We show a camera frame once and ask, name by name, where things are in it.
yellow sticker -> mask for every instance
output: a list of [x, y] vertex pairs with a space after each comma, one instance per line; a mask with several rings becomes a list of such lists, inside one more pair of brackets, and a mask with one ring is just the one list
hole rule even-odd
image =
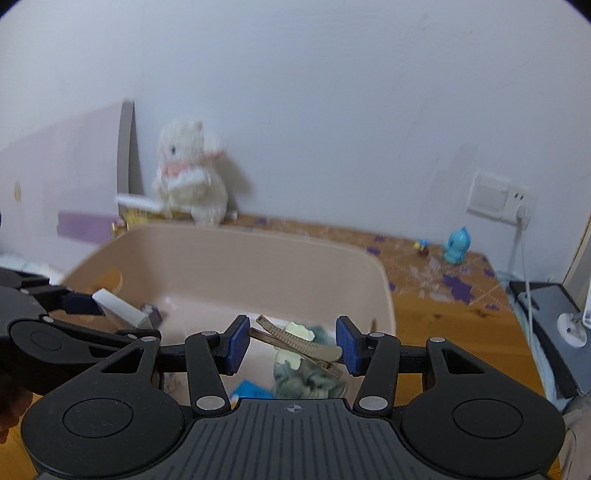
[[21, 198], [22, 198], [21, 184], [16, 182], [14, 184], [14, 199], [16, 200], [17, 203], [20, 203]]

blue gripper pad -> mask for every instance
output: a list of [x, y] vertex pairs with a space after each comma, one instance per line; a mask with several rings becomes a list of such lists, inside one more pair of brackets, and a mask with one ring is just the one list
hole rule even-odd
[[68, 314], [79, 315], [104, 315], [105, 312], [95, 302], [92, 295], [86, 293], [70, 292], [62, 298], [61, 308]]
[[347, 371], [354, 377], [365, 375], [369, 366], [365, 335], [351, 322], [349, 317], [339, 317], [336, 321], [336, 344], [343, 349], [343, 361]]
[[229, 337], [228, 353], [224, 360], [225, 375], [233, 375], [238, 372], [240, 364], [248, 350], [248, 346], [251, 343], [251, 337], [249, 335], [250, 328], [250, 318], [246, 315], [240, 315], [236, 317], [236, 320], [234, 320], [228, 329], [220, 335], [220, 337]]

stuffed animal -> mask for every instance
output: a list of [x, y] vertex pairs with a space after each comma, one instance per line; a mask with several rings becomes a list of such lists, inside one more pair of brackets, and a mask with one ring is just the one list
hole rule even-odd
[[218, 145], [205, 148], [203, 124], [174, 121], [166, 125], [158, 153], [161, 162], [153, 187], [168, 211], [189, 211], [198, 225], [220, 223], [226, 215], [228, 193], [213, 163], [224, 152]]

wooden desk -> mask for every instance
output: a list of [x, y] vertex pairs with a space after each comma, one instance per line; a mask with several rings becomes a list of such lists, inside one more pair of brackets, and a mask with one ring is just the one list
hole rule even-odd
[[[544, 394], [517, 318], [483, 255], [469, 252], [464, 263], [455, 266], [443, 262], [439, 247], [431, 247], [429, 257], [424, 258], [413, 250], [413, 241], [374, 233], [254, 216], [240, 216], [229, 225], [325, 238], [367, 250], [384, 264], [402, 343], [425, 345], [432, 336], [448, 338]], [[400, 375], [396, 404], [407, 404], [421, 392], [419, 375]], [[11, 479], [33, 477], [17, 428], [7, 445], [0, 446], [0, 465], [0, 469], [14, 466]], [[550, 476], [560, 479], [558, 460]]]

plastic storage box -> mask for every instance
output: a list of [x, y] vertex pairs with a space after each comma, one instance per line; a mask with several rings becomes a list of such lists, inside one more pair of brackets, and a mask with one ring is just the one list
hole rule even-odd
[[[63, 283], [89, 291], [113, 271], [119, 275], [117, 296], [138, 308], [144, 303], [158, 307], [165, 345], [183, 343], [204, 330], [223, 332], [239, 314], [247, 314], [255, 327], [263, 314], [280, 326], [290, 320], [322, 325], [332, 336], [335, 320], [347, 315], [361, 332], [369, 332], [374, 321], [377, 331], [395, 334], [382, 264], [364, 250], [335, 242], [234, 227], [151, 223], [104, 245]], [[123, 327], [105, 317], [62, 318], [103, 331]], [[240, 371], [222, 377], [227, 392], [242, 380], [271, 389], [275, 352], [251, 339]], [[343, 378], [352, 401], [361, 379], [347, 373]]]

